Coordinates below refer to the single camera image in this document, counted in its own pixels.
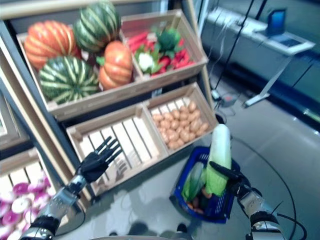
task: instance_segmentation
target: wooden crate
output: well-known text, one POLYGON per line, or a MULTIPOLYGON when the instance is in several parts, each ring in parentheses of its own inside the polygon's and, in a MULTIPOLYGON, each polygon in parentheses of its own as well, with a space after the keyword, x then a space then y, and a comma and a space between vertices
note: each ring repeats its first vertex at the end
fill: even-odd
POLYGON ((105 174, 91 185, 96 196, 175 152, 168 150, 153 123, 151 112, 166 104, 171 106, 174 101, 180 104, 182 100, 186 103, 190 100, 196 102, 198 109, 202 111, 203 121, 209 123, 206 133, 212 132, 217 121, 196 83, 67 128, 67 134, 80 161, 108 136, 117 138, 122 147, 123 153, 105 174))
MULTIPOLYGON (((43 174, 42 171, 49 179, 52 192, 56 193, 59 190, 35 147, 1 160, 0 170, 0 192, 12 191, 13 186, 18 183, 37 183, 39 177, 43 174)), ((60 225, 63 226, 67 222, 68 217, 64 216, 60 225)))
MULTIPOLYGON (((17 37, 19 46, 21 48, 23 57, 26 61, 27 67, 29 68, 31 76, 35 82, 35 85, 39 91, 39 94, 48 112, 51 113, 57 120, 63 121, 63 120, 70 119, 70 118, 79 116, 81 114, 85 114, 90 111, 93 111, 117 102, 153 91, 155 89, 189 78, 199 73, 203 65, 208 62, 208 59, 203 49, 199 49, 198 44, 196 42, 196 37, 194 36, 194 33, 192 32, 190 26, 188 25, 186 18, 183 16, 182 11, 181 10, 169 11, 168 14, 164 14, 164 15, 157 14, 157 16, 154 16, 154 15, 152 16, 153 17, 151 18, 154 21, 157 20, 159 23, 162 22, 161 19, 163 19, 163 21, 170 21, 173 27, 175 26, 179 29, 179 31, 181 32, 181 35, 186 40, 185 45, 186 45, 186 48, 188 49, 188 52, 196 61, 194 65, 169 71, 169 72, 160 74, 157 77, 145 77, 143 76, 143 73, 138 67, 137 61, 133 57, 133 79, 134 79, 133 82, 118 88, 101 91, 96 94, 92 94, 90 96, 84 97, 82 99, 66 102, 63 104, 57 104, 54 101, 46 100, 45 96, 42 93, 42 89, 39 83, 40 78, 38 76, 38 72, 30 64, 25 52, 24 42, 28 34, 27 33, 18 34, 16 37, 17 37)), ((121 32, 120 38, 125 39, 125 36, 127 36, 127 32, 128 32, 127 26, 134 23, 137 20, 137 18, 142 18, 144 20, 145 16, 136 15, 133 17, 128 16, 128 17, 122 18, 124 33, 121 32)))
POLYGON ((82 161, 108 136, 117 138, 123 153, 100 179, 92 183, 95 195, 130 179, 168 156, 156 135, 148 110, 137 104, 67 128, 73 147, 82 161))
MULTIPOLYGON (((168 72, 149 76, 143 75, 140 69, 137 69, 136 81, 147 80, 147 81, 178 81, 190 78, 198 74, 203 66, 207 64, 208 58, 199 46, 197 36, 189 25, 184 13, 181 9, 167 11, 166 13, 146 13, 132 16, 124 16, 121 18, 122 26, 120 32, 120 38, 127 44, 127 40, 137 34, 145 31, 150 31, 152 27, 163 29, 165 27, 171 27, 177 29, 181 37, 184 39, 184 47, 186 48, 189 56, 195 62, 192 65, 186 67, 173 69, 168 72)), ((138 66, 136 59, 133 57, 135 66, 138 66)))
MULTIPOLYGON (((174 109, 179 109, 181 106, 188 106, 190 101, 194 101, 197 105, 197 109, 200 110, 201 116, 200 119, 203 123, 208 123, 209 127, 205 131, 204 135, 196 137, 194 140, 187 142, 182 147, 172 150, 167 148, 169 154, 173 154, 186 146, 194 143, 203 136, 212 133, 213 129, 218 124, 217 119, 209 107, 204 95, 202 94, 198 84, 193 83, 184 87, 181 87, 175 91, 168 92, 161 96, 152 98, 145 102, 146 107, 149 110, 149 113, 152 114, 164 114, 169 113, 174 109)), ((162 136, 159 131, 157 135, 162 139, 162 136)))

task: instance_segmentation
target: wall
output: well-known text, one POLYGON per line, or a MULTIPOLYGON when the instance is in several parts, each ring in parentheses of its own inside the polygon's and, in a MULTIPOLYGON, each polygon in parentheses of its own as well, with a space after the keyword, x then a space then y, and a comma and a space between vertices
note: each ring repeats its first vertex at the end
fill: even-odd
MULTIPOLYGON (((255 0, 249 13, 254 18, 263 0, 255 0)), ((220 0, 219 6, 245 14, 250 0, 220 0)), ((316 46, 313 51, 320 54, 320 1, 311 0, 268 0, 260 17, 260 21, 267 22, 268 14, 273 9, 286 8, 286 30, 305 39, 308 39, 316 46)))

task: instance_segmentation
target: green vegetable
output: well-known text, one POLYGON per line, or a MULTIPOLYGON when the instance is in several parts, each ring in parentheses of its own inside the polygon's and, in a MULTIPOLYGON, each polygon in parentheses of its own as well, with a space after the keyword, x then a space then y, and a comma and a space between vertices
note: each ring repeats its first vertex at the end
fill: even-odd
POLYGON ((205 184, 205 169, 204 164, 201 162, 197 162, 191 172, 189 173, 183 189, 182 189, 182 197, 186 202, 191 202, 197 194, 200 192, 201 188, 205 184))
POLYGON ((164 56, 168 56, 173 59, 175 53, 182 50, 182 47, 178 46, 178 43, 181 39, 180 33, 174 29, 164 29, 163 32, 156 32, 157 43, 154 48, 162 53, 164 56))
POLYGON ((73 33, 81 49, 97 53, 117 37, 120 27, 121 19, 115 6, 102 0, 80 10, 80 19, 73 24, 73 33))
POLYGON ((99 91, 91 66, 72 56, 49 59, 39 71, 42 92, 57 104, 81 99, 99 91))
POLYGON ((231 169, 230 131, 224 124, 216 126, 212 133, 212 143, 206 167, 205 181, 205 191, 208 194, 222 196, 226 188, 228 178, 212 168, 209 164, 211 161, 231 169))
POLYGON ((145 45, 141 45, 134 54, 135 59, 139 63, 140 69, 144 74, 154 74, 162 68, 162 64, 158 64, 160 55, 158 51, 145 52, 145 45))

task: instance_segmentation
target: laptop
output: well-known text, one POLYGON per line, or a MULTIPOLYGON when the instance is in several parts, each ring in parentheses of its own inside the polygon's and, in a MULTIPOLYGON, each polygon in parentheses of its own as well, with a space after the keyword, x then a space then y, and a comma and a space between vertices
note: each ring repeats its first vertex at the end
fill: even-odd
POLYGON ((288 48, 300 45, 300 42, 285 35, 286 9, 273 10, 268 16, 268 27, 259 33, 265 35, 270 40, 276 41, 288 48))

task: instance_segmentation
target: orange pumpkin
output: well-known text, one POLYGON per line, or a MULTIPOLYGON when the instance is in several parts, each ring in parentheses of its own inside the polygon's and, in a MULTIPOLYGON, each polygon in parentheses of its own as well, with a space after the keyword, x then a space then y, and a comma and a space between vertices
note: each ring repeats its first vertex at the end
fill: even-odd
POLYGON ((110 42, 104 51, 104 65, 99 71, 99 81, 104 89, 128 84, 132 75, 131 51, 120 41, 110 42))
POLYGON ((38 70, 49 58, 80 56, 72 29, 58 21, 36 22, 30 26, 24 49, 28 60, 38 70))

